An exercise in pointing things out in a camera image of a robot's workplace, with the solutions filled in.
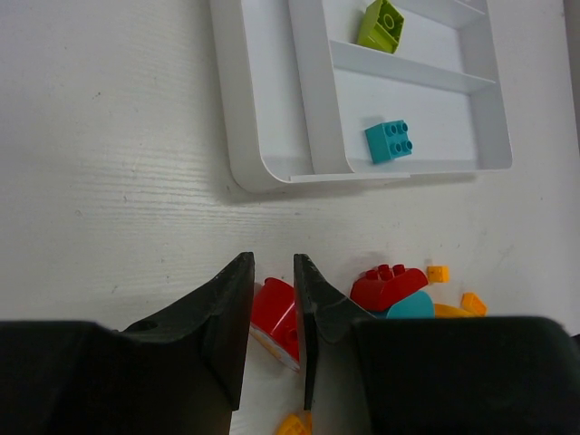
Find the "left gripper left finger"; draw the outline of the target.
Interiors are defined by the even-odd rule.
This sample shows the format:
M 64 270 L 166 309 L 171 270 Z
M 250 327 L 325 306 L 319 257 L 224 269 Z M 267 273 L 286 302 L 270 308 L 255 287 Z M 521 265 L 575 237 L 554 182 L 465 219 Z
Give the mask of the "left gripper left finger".
M 129 356 L 115 433 L 229 433 L 241 400 L 254 277 L 254 256 L 242 253 L 121 332 Z

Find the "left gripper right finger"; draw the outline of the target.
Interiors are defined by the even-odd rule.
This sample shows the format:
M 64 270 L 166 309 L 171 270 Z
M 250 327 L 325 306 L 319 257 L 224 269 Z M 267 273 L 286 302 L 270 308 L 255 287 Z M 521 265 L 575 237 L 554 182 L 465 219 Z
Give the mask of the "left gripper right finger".
M 373 434 L 373 317 L 331 285 L 306 254 L 294 255 L 294 289 L 304 409 L 315 434 Z

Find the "red sloped lego brick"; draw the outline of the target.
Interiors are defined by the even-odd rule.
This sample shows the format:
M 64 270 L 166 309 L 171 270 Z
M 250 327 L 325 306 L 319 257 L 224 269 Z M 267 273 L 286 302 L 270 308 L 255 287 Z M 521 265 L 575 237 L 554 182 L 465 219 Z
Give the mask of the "red sloped lego brick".
M 295 290 L 288 283 L 268 277 L 255 294 L 250 334 L 279 362 L 300 370 Z

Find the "red round lego brick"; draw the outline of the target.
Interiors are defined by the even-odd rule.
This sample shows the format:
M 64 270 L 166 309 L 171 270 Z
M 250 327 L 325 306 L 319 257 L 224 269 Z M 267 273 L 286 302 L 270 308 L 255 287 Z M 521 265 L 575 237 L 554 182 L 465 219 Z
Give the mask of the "red round lego brick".
M 379 265 L 363 272 L 353 283 L 350 298 L 370 312 L 384 312 L 427 286 L 427 276 L 403 264 Z

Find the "teal square lego brick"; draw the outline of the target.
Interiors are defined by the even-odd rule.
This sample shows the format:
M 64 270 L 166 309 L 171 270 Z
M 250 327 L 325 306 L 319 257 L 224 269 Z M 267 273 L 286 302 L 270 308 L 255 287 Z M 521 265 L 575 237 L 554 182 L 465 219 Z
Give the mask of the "teal square lego brick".
M 376 124 L 364 131 L 373 164 L 410 156 L 413 143 L 409 126 L 404 120 Z

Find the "lime green lego brick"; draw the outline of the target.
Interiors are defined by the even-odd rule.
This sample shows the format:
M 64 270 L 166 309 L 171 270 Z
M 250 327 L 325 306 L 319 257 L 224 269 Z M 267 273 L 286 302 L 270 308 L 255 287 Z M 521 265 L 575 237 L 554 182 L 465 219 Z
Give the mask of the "lime green lego brick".
M 400 44 L 404 21 L 404 16 L 390 1 L 373 1 L 366 8 L 356 43 L 394 54 Z

